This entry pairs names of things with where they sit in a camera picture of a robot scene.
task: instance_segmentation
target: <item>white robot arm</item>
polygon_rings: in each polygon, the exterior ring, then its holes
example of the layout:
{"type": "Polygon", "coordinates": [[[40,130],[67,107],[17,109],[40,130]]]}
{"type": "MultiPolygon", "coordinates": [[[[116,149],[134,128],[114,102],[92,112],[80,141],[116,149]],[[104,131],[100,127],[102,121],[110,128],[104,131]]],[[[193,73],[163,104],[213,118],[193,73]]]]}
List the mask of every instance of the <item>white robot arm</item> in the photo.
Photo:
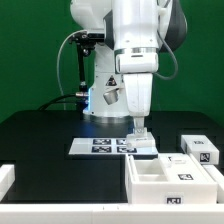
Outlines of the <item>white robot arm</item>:
{"type": "Polygon", "coordinates": [[[127,136],[128,147],[150,146],[144,117],[150,111],[158,53],[164,51],[159,36],[173,50],[186,36],[179,0],[73,0],[71,12],[85,29],[105,35],[105,45],[96,46],[95,83],[84,113],[98,118],[130,115],[134,132],[127,136]],[[110,79],[115,86],[105,85],[110,79]],[[103,96],[115,100],[106,103],[103,96]]]}

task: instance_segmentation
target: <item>sticker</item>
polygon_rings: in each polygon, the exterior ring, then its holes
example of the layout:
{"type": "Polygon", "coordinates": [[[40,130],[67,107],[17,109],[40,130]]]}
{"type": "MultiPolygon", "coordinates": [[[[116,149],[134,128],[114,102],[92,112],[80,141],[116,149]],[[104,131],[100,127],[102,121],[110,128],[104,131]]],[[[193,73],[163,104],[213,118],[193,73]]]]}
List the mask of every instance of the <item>sticker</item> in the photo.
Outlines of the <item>sticker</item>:
{"type": "Polygon", "coordinates": [[[127,149],[126,146],[118,146],[117,147],[118,153],[137,153],[136,149],[127,149]]]}
{"type": "Polygon", "coordinates": [[[114,77],[111,76],[110,79],[107,81],[106,86],[116,86],[116,85],[117,85],[117,83],[116,83],[114,77]]]}
{"type": "Polygon", "coordinates": [[[126,145],[126,139],[117,139],[117,145],[126,145]]]}
{"type": "Polygon", "coordinates": [[[93,139],[93,145],[111,145],[111,139],[93,139]]]}
{"type": "Polygon", "coordinates": [[[171,161],[172,163],[174,164],[185,164],[186,163],[186,160],[182,157],[179,157],[179,158],[172,158],[171,156],[168,157],[169,161],[171,161]]]}
{"type": "Polygon", "coordinates": [[[200,162],[203,162],[203,163],[210,162],[210,153],[201,153],[200,154],[200,162]]]}
{"type": "Polygon", "coordinates": [[[180,180],[194,180],[191,174],[178,174],[180,180]]]}
{"type": "Polygon", "coordinates": [[[110,146],[93,146],[92,153],[111,153],[110,146]]]}
{"type": "Polygon", "coordinates": [[[195,145],[204,145],[205,143],[202,141],[194,141],[194,144],[195,145]]]}
{"type": "Polygon", "coordinates": [[[147,138],[136,138],[136,141],[145,141],[147,138]]]}
{"type": "Polygon", "coordinates": [[[167,197],[166,203],[169,205],[180,205],[182,204],[182,197],[167,197]]]}

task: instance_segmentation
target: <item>green background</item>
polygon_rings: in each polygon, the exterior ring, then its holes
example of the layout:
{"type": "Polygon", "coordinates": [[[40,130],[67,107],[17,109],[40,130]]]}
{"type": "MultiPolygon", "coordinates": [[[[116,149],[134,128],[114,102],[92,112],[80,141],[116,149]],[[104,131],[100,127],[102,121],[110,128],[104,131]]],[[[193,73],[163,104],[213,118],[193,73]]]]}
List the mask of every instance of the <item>green background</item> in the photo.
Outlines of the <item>green background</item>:
{"type": "MultiPolygon", "coordinates": [[[[188,36],[176,51],[179,76],[168,82],[154,79],[152,110],[203,112],[224,126],[224,1],[181,3],[188,36]]],[[[70,16],[70,0],[0,1],[0,121],[60,95],[57,53],[78,29],[70,16]]],[[[65,93],[78,90],[76,62],[75,46],[66,45],[61,61],[65,93]]],[[[161,55],[161,72],[170,74],[172,69],[169,56],[161,55]]],[[[93,57],[86,71],[91,83],[93,57]]]]}

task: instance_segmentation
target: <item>black table surface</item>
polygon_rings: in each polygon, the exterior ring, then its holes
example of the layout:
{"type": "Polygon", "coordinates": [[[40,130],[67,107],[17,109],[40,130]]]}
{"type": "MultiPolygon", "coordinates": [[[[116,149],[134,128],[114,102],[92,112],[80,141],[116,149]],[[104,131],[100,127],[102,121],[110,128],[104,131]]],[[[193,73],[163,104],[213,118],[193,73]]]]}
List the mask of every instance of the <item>black table surface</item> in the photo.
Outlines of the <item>black table surface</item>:
{"type": "MultiPolygon", "coordinates": [[[[145,126],[160,153],[181,152],[182,134],[206,135],[220,150],[224,129],[197,112],[151,112],[145,126]]],[[[124,138],[125,124],[80,119],[76,111],[20,111],[0,124],[1,164],[15,164],[16,181],[3,203],[124,203],[124,156],[70,157],[75,137],[124,138]]]]}

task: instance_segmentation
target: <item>white block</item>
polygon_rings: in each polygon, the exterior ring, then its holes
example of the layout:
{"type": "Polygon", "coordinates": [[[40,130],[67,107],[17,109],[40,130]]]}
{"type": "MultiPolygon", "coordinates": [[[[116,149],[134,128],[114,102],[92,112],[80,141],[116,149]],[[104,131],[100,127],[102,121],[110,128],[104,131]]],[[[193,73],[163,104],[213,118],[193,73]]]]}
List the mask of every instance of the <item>white block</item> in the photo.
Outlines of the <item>white block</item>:
{"type": "Polygon", "coordinates": [[[14,165],[3,165],[0,168],[0,201],[15,181],[14,165]]]}
{"type": "Polygon", "coordinates": [[[219,172],[219,170],[213,165],[204,165],[204,169],[213,178],[215,182],[218,183],[218,203],[224,203],[224,176],[219,172]]]}
{"type": "Polygon", "coordinates": [[[127,135],[127,146],[129,148],[156,147],[156,141],[151,132],[145,131],[145,135],[138,137],[136,134],[127,135]]]}
{"type": "Polygon", "coordinates": [[[219,150],[205,135],[182,135],[181,148],[203,165],[219,164],[219,150]]]}

